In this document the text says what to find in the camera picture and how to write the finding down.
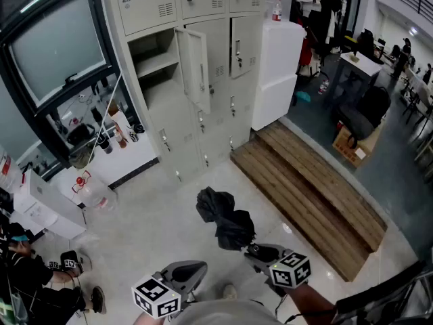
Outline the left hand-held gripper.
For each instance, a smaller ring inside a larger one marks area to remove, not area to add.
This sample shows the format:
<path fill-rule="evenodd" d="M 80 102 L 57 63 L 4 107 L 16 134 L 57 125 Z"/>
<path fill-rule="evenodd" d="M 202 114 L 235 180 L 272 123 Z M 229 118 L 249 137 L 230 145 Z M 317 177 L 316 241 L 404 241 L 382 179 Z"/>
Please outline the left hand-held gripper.
<path fill-rule="evenodd" d="M 208 265 L 204 261 L 171 263 L 153 275 L 144 276 L 131 287 L 134 303 L 155 320 L 172 320 L 197 302 L 194 292 L 207 271 Z"/>

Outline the black umbrella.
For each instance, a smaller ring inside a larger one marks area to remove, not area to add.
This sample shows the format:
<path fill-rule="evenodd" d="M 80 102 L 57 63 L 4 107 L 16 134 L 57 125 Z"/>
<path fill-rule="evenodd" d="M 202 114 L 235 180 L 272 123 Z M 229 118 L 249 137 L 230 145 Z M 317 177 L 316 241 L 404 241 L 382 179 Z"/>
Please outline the black umbrella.
<path fill-rule="evenodd" d="M 217 192 L 208 186 L 198 193 L 196 210 L 205 223 L 216 224 L 215 237 L 224 250 L 241 251 L 255 238 L 249 212 L 235 210 L 235 198 L 228 192 Z"/>

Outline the grey metal locker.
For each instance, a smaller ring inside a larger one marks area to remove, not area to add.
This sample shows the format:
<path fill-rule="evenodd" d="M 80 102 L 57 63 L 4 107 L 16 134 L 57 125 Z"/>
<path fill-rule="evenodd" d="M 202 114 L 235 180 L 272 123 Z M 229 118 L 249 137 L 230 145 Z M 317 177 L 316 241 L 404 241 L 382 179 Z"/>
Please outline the grey metal locker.
<path fill-rule="evenodd" d="M 171 181 L 246 143 L 265 0 L 103 0 L 122 77 Z"/>

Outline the person's left forearm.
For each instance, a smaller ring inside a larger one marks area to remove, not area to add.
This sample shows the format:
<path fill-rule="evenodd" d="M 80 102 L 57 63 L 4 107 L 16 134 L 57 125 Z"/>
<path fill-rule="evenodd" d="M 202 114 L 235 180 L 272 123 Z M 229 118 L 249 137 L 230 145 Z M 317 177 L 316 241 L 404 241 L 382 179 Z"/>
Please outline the person's left forearm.
<path fill-rule="evenodd" d="M 142 313 L 133 323 L 133 325 L 163 325 L 164 320 L 155 320 L 146 313 Z"/>

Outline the person's right forearm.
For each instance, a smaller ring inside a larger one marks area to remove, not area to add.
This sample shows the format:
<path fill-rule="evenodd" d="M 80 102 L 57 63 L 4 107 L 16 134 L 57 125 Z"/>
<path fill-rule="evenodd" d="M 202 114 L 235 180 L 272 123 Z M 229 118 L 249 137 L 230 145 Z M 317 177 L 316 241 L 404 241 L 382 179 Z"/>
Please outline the person's right forearm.
<path fill-rule="evenodd" d="M 307 325 L 332 325 L 335 306 L 308 284 L 285 288 Z"/>

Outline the person's grey shirt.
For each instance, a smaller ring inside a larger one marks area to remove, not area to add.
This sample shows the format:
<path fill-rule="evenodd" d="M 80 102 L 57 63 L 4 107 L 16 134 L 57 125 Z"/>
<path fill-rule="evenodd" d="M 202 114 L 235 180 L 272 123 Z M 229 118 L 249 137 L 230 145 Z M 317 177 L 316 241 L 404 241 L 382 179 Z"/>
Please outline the person's grey shirt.
<path fill-rule="evenodd" d="M 262 304 L 243 299 L 201 301 L 180 313 L 172 325 L 282 325 Z"/>

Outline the wooden plank steps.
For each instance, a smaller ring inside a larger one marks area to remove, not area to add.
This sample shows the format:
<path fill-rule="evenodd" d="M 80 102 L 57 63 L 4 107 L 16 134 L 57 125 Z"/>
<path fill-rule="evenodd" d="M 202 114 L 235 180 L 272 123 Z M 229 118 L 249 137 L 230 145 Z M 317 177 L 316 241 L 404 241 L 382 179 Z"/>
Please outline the wooden plank steps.
<path fill-rule="evenodd" d="M 341 174 L 276 121 L 234 149 L 231 161 L 345 282 L 376 252 L 386 222 Z"/>

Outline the clear water jug red cap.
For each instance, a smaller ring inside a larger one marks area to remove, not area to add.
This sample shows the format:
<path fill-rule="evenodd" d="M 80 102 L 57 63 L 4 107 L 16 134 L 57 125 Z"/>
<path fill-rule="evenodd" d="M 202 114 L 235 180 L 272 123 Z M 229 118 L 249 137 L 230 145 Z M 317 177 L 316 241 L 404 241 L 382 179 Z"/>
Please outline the clear water jug red cap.
<path fill-rule="evenodd" d="M 83 174 L 76 178 L 72 191 L 86 207 L 101 211 L 111 211 L 116 208 L 116 193 L 88 170 L 84 170 Z"/>

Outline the brown cardboard box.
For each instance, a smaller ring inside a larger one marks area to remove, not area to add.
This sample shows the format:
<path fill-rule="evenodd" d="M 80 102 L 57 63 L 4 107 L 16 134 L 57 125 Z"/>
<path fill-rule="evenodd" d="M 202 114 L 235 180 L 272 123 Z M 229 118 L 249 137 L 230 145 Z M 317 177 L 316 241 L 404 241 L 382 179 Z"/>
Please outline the brown cardboard box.
<path fill-rule="evenodd" d="M 357 142 L 354 146 L 354 138 L 350 136 L 350 131 L 342 126 L 332 146 L 354 167 L 359 167 L 366 161 L 373 152 L 380 135 L 378 127 L 366 139 Z"/>

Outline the white box appliance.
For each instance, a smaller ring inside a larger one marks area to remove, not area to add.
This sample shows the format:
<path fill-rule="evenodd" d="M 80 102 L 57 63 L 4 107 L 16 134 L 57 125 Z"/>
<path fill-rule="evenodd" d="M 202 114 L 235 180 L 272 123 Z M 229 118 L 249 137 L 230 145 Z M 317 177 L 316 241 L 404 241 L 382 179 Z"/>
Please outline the white box appliance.
<path fill-rule="evenodd" d="M 22 185 L 14 194 L 14 209 L 37 225 L 67 239 L 87 230 L 82 209 L 32 169 L 23 174 Z"/>

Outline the olive green bag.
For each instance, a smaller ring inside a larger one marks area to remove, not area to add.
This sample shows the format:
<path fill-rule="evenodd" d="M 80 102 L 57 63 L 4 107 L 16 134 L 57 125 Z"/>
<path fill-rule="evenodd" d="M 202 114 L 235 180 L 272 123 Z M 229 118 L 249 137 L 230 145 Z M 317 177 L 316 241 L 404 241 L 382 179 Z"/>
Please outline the olive green bag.
<path fill-rule="evenodd" d="M 94 159 L 95 148 L 90 144 L 83 146 L 80 150 L 72 153 L 69 157 L 69 163 L 76 169 L 81 170 L 88 166 Z"/>

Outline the white paper carton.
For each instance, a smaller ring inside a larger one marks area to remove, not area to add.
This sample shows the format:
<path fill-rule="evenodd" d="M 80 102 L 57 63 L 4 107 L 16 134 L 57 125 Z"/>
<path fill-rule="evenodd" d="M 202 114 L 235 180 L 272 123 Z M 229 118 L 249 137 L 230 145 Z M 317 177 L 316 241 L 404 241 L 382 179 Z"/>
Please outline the white paper carton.
<path fill-rule="evenodd" d="M 114 122 L 116 129 L 119 132 L 128 134 L 128 129 L 131 126 L 128 122 L 127 117 L 124 112 L 121 110 L 117 110 L 116 112 L 113 110 L 108 110 L 108 116 Z"/>

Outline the white cabinet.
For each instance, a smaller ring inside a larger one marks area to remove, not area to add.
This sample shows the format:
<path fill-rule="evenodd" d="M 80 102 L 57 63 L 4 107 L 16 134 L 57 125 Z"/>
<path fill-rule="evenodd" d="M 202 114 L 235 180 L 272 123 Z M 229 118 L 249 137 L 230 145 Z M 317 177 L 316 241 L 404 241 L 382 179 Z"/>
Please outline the white cabinet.
<path fill-rule="evenodd" d="M 258 131 L 288 113 L 305 36 L 301 25 L 287 20 L 267 20 L 263 24 L 253 130 Z"/>

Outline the white table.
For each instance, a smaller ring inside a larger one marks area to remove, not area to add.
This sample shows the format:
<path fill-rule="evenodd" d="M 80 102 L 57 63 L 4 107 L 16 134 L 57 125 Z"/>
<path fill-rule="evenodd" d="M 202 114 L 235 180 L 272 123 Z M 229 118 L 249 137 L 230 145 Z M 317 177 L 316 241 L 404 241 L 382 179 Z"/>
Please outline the white table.
<path fill-rule="evenodd" d="M 340 81 L 340 78 L 346 68 L 350 71 L 353 71 L 361 78 L 361 85 L 358 91 L 348 99 L 349 102 L 357 104 L 359 100 L 365 95 L 366 91 L 371 86 L 375 85 L 382 66 L 374 62 L 373 60 L 370 60 L 368 57 L 364 56 L 360 52 L 342 53 L 338 61 L 335 75 L 331 81 L 328 92 L 325 95 L 323 105 L 326 108 L 330 106 L 335 106 L 344 99 L 343 95 L 336 97 L 335 90 L 337 86 L 342 83 Z"/>

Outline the black framed window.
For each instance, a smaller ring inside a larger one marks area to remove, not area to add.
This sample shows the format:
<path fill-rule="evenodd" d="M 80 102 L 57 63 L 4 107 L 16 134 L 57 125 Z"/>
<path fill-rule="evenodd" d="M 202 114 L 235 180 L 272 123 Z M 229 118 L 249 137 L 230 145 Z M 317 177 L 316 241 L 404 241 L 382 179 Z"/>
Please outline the black framed window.
<path fill-rule="evenodd" d="M 114 135 L 108 110 L 140 124 L 102 0 L 0 0 L 0 80 L 37 138 L 20 168 L 45 180 L 101 133 Z"/>

